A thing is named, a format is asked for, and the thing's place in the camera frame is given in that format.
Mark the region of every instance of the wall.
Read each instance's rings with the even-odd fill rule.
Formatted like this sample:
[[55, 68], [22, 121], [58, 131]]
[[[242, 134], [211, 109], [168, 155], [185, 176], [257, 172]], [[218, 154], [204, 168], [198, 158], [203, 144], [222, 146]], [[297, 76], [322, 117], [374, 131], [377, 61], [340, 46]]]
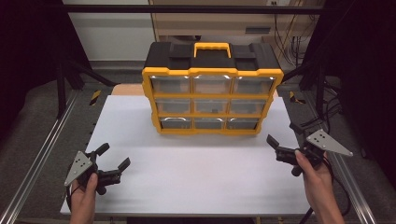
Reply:
[[[64, 0], [64, 4], [148, 5], [147, 0]], [[155, 41], [145, 14], [69, 13], [90, 61], [144, 61]]]

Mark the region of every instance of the carrying handle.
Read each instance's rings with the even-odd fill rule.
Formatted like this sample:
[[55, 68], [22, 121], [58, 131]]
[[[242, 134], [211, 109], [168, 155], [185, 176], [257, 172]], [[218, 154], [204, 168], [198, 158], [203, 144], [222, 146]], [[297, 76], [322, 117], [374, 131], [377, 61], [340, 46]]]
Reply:
[[228, 57], [231, 58], [230, 44], [228, 43], [195, 43], [194, 58], [197, 57], [198, 49], [226, 49]]

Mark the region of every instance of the silver metal plate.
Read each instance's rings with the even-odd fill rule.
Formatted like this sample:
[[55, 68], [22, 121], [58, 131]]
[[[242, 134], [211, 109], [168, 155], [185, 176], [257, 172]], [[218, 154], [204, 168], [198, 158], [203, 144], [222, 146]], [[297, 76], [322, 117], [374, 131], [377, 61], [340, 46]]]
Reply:
[[322, 129], [306, 137], [306, 141], [326, 151], [339, 153], [348, 157], [353, 156], [351, 151], [335, 141], [335, 139], [325, 133]]
[[90, 159], [86, 157], [83, 152], [79, 151], [73, 161], [72, 168], [70, 168], [69, 174], [64, 181], [64, 185], [66, 187], [69, 186], [73, 182], [73, 180], [84, 174], [84, 172], [88, 170], [88, 168], [90, 168], [91, 166], [92, 162], [90, 161]]

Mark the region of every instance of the white tabletop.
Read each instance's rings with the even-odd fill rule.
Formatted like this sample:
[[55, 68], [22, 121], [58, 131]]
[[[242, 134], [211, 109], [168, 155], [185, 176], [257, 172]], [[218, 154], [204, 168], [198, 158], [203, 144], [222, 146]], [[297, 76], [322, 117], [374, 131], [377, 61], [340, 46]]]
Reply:
[[[275, 98], [255, 136], [160, 135], [144, 96], [108, 96], [87, 152], [103, 143], [97, 159], [114, 170], [127, 157], [121, 183], [96, 197], [96, 213], [109, 216], [228, 217], [304, 214], [309, 208], [301, 177], [276, 161], [266, 143], [298, 146], [281, 98]], [[61, 213], [70, 214], [64, 203]]]

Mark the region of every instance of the plastic compartment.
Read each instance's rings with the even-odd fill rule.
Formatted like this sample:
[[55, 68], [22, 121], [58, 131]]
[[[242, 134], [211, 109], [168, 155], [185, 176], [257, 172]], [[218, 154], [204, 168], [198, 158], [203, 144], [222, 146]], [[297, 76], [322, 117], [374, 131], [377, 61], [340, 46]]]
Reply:
[[157, 98], [155, 103], [159, 113], [186, 114], [191, 112], [191, 99]]
[[216, 118], [195, 118], [196, 129], [222, 129], [224, 127], [225, 119]]
[[160, 118], [163, 129], [190, 129], [191, 118]]
[[190, 93], [189, 77], [151, 76], [154, 92], [163, 93]]
[[236, 77], [233, 93], [268, 94], [273, 83], [272, 77]]
[[265, 100], [232, 99], [230, 114], [261, 114]]
[[241, 119], [227, 119], [227, 129], [236, 130], [255, 130], [259, 119], [241, 118]]
[[218, 114], [227, 110], [227, 99], [194, 99], [194, 112]]
[[230, 93], [231, 78], [228, 76], [200, 75], [194, 77], [194, 92], [196, 93]]

